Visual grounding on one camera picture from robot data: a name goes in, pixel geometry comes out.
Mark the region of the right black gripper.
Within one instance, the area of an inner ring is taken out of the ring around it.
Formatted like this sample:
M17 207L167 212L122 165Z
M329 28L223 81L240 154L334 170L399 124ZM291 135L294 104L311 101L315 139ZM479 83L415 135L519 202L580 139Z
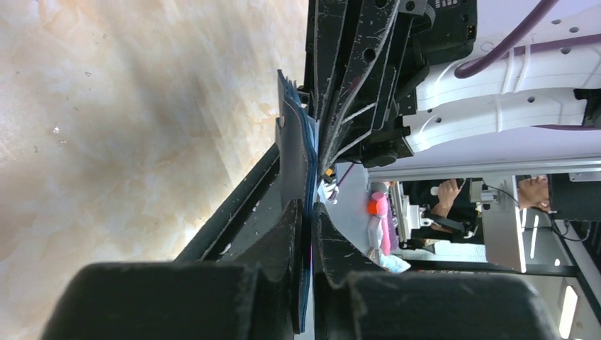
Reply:
M468 57L476 1L310 1L304 89L320 122L319 173L340 159L367 169L411 157L417 86L431 68Z

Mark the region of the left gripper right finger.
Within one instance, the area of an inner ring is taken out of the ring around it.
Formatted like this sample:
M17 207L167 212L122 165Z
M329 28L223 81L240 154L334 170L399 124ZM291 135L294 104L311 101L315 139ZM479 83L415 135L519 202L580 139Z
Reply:
M312 216L317 339L558 339L537 291L489 273L391 273Z

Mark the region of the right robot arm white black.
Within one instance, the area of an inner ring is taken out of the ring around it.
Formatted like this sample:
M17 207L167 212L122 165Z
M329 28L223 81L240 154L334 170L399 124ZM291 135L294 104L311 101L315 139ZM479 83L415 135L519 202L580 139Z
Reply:
M509 130L600 125L599 1L311 1L316 170L431 168Z

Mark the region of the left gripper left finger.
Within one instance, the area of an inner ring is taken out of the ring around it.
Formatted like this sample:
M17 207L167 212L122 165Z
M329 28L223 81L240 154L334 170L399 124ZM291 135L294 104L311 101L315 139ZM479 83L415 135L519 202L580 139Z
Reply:
M300 330L298 228L290 201L232 261L94 263L69 282L44 339L292 339Z

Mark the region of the dark blue leather card holder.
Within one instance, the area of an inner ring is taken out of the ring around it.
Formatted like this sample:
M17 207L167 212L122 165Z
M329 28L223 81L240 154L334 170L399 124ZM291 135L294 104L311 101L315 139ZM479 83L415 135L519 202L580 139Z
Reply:
M293 255L292 320L295 333L306 326L310 292L311 227L315 202L317 152L315 120L302 107L296 84L277 71L279 116L276 118L276 145L279 149L281 205L300 203L300 222L295 226Z

